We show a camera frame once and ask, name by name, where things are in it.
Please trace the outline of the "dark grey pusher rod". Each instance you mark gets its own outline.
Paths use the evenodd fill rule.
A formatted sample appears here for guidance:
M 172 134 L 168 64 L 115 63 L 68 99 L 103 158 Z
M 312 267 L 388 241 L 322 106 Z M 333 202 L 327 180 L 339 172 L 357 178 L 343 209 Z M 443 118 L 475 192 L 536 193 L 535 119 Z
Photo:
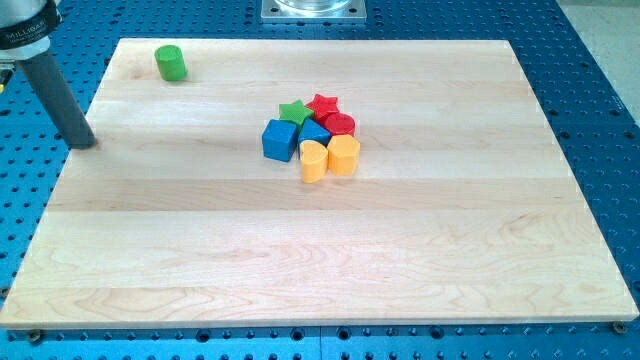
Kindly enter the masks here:
M 66 145 L 72 149 L 91 148 L 95 135 L 52 53 L 46 50 L 30 59 L 19 60 L 17 66 Z

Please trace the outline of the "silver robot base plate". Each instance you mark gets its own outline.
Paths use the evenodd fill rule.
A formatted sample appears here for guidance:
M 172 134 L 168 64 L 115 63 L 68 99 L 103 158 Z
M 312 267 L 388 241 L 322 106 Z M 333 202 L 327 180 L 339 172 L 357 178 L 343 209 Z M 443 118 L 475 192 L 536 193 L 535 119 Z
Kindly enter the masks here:
M 261 0 L 262 23 L 364 23 L 365 0 Z

